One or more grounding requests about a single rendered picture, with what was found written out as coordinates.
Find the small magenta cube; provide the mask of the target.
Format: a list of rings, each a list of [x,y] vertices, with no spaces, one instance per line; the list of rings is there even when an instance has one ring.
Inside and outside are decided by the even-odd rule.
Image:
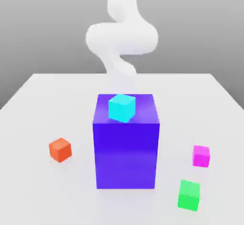
[[[207,168],[210,161],[210,148],[208,146],[193,146],[193,166]]]

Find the small cyan cube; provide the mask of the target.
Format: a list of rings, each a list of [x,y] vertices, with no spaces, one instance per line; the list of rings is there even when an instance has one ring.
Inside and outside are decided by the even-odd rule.
[[[127,123],[135,115],[136,98],[125,94],[117,94],[108,101],[109,119]]]

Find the small orange cube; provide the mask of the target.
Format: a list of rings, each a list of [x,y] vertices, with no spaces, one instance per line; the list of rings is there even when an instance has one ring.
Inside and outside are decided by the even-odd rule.
[[[72,156],[71,144],[63,138],[50,143],[49,150],[51,157],[59,163]]]

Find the small green cube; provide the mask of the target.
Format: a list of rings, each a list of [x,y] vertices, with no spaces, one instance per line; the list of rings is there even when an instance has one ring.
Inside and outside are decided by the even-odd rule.
[[[177,206],[179,208],[197,211],[200,201],[200,184],[181,180]]]

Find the large purple box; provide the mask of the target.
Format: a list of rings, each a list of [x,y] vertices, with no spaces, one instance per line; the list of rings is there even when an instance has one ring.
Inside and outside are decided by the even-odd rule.
[[[135,115],[128,123],[109,119],[108,102],[113,97],[98,95],[92,122],[96,186],[153,189],[160,130],[154,97],[134,95]]]

